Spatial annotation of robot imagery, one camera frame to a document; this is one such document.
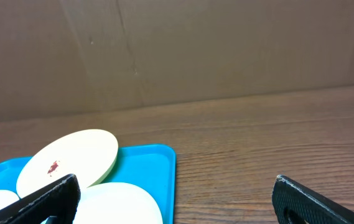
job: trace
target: brown tabletop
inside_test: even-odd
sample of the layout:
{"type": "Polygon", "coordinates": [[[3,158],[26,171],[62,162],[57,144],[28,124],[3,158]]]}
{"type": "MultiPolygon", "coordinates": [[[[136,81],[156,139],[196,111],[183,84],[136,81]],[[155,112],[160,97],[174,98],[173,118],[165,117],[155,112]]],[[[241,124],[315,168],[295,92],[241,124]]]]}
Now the brown tabletop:
{"type": "Polygon", "coordinates": [[[354,87],[0,123],[0,162],[90,128],[174,148],[176,223],[276,223],[278,174],[354,211],[354,87]]]}

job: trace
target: plastic tray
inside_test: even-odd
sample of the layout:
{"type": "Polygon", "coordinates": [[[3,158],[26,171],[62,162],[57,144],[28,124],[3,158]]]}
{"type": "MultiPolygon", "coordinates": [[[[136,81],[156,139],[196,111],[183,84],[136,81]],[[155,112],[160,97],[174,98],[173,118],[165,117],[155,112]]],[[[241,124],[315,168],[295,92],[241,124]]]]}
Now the plastic tray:
{"type": "MultiPolygon", "coordinates": [[[[16,193],[16,180],[31,157],[0,163],[0,190],[16,193]]],[[[175,152],[163,144],[130,146],[119,149],[118,158],[102,183],[126,182],[146,190],[157,202],[164,224],[174,220],[175,152]]]]}

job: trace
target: tray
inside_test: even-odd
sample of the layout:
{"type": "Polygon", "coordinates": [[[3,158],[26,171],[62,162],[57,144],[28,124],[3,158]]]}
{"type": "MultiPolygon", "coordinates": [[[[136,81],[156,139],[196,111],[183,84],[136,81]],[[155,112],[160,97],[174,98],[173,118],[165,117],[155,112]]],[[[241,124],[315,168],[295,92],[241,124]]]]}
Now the tray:
{"type": "MultiPolygon", "coordinates": [[[[0,190],[16,193],[16,180],[31,157],[0,163],[0,190]]],[[[163,144],[121,147],[110,174],[102,181],[126,182],[146,190],[157,202],[164,224],[174,221],[175,194],[174,150],[163,144]]]]}

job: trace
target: cardboard wall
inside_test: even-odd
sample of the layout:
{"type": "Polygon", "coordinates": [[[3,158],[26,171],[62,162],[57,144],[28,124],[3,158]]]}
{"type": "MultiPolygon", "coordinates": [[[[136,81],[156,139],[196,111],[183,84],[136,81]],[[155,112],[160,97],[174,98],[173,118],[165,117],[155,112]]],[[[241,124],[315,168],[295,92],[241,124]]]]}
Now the cardboard wall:
{"type": "Polygon", "coordinates": [[[354,1],[0,0],[0,121],[354,85],[354,1]]]}

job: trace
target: table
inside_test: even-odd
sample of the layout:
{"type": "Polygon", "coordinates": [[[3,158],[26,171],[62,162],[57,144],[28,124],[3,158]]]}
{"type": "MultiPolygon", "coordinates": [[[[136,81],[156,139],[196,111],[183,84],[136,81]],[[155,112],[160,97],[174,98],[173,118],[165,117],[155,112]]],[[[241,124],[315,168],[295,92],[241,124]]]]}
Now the table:
{"type": "Polygon", "coordinates": [[[0,123],[0,162],[90,128],[174,148],[175,223],[277,223],[278,174],[354,211],[354,86],[0,123]]]}

